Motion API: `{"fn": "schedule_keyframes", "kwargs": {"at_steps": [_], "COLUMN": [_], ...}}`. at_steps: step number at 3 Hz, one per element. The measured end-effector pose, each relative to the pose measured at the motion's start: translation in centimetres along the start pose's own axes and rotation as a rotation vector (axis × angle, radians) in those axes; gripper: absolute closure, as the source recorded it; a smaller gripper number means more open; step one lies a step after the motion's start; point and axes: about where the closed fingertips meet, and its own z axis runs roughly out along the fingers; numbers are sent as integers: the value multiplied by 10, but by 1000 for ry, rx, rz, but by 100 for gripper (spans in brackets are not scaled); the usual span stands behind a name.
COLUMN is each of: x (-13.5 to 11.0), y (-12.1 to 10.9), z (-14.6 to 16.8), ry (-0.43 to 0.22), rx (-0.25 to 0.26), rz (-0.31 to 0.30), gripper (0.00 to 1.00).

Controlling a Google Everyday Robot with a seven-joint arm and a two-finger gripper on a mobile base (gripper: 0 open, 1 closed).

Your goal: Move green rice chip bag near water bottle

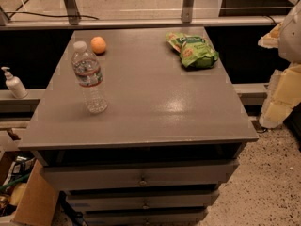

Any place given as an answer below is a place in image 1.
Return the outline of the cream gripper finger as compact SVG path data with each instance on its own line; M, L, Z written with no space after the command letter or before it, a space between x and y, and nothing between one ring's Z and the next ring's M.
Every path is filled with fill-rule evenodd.
M258 45L263 48L278 48L279 30L282 27L282 23L277 24L272 30L261 37L258 41Z
M267 88L259 123L264 128L276 128L301 103L301 64L291 63L283 72L274 70Z

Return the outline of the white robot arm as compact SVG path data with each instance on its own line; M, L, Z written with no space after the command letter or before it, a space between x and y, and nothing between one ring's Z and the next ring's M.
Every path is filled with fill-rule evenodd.
M283 72L275 70L270 78L259 123L276 128L301 103L301 1L292 8L284 21L258 41L264 48L277 48L281 58L290 62Z

